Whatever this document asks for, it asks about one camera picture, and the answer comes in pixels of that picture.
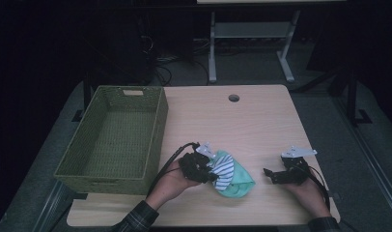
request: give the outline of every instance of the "striped fabric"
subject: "striped fabric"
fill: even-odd
[[[216,157],[210,162],[211,172],[218,175],[216,181],[213,182],[217,190],[225,190],[232,182],[235,172],[233,158],[229,154],[223,157]]]

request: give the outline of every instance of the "left hand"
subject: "left hand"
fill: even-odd
[[[166,172],[145,200],[155,210],[158,210],[167,201],[178,197],[186,189],[200,185],[198,182],[184,178],[177,160],[169,165]]]

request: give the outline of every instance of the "wooden table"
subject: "wooden table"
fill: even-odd
[[[311,149],[290,94],[282,85],[165,88],[169,113],[160,167],[188,142],[208,141],[250,173],[256,186],[244,197],[226,198],[210,183],[190,188],[165,204],[155,226],[305,224],[310,219],[294,197],[273,185],[263,168],[284,170],[282,152],[292,145]],[[229,101],[238,95],[239,101]],[[309,165],[320,171],[314,156]],[[73,201],[70,226],[108,226],[121,221],[142,195],[88,194]],[[331,213],[340,220],[331,199]]]

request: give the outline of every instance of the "cloth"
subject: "cloth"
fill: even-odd
[[[112,227],[112,232],[145,232],[154,223],[159,213],[141,201],[120,223]],[[320,217],[308,222],[311,232],[340,232],[334,217]]]
[[[213,185],[226,197],[240,198],[256,185],[248,172],[225,151],[217,151],[210,163],[212,172],[219,176]]]

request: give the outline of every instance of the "dark background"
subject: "dark background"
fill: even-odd
[[[154,60],[140,35],[191,60],[192,38],[209,32],[209,12],[157,12],[144,26],[143,13],[75,11],[132,2],[0,0],[0,218],[79,82],[146,84]],[[309,69],[351,67],[392,122],[392,2],[310,9],[298,25],[295,38],[318,41]]]

